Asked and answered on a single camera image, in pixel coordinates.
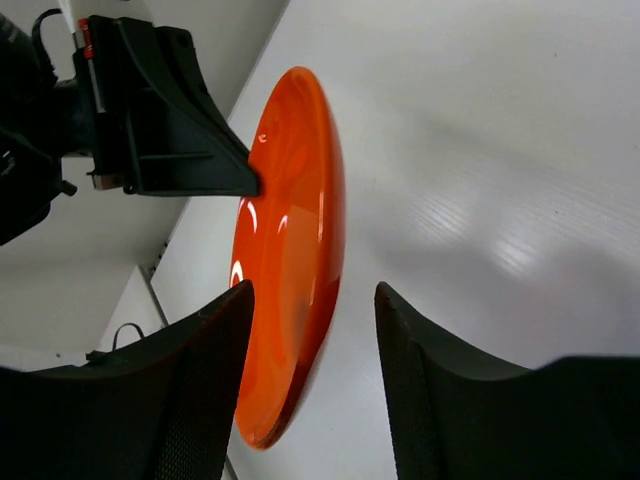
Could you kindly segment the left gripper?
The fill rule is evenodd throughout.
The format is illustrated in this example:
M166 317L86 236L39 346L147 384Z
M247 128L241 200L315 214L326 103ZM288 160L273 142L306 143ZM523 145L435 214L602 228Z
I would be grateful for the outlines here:
M249 151L208 92L191 34L149 21L78 21L76 75L60 80L42 38L1 17L1 243L37 226L78 188L62 158L93 156L98 190L255 196Z

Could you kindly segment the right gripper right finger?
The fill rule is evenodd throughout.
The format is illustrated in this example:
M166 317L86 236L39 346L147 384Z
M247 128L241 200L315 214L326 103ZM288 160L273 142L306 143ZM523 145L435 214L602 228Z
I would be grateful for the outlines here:
M401 479L635 479L639 361L568 356L528 369L376 287L377 344Z

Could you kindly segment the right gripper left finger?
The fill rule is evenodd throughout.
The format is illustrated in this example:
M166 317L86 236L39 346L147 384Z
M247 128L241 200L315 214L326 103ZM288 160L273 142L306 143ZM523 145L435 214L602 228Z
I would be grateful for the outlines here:
M254 289L81 366L1 372L5 479L218 479Z

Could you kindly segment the orange plastic plate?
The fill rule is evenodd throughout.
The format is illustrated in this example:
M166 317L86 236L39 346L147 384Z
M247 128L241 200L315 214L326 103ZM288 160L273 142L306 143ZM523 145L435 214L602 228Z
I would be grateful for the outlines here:
M261 191L239 203L230 283L251 281L255 304L235 422L248 446L266 450L286 431L315 373L344 265L341 142L310 69L293 67L275 85L249 165Z

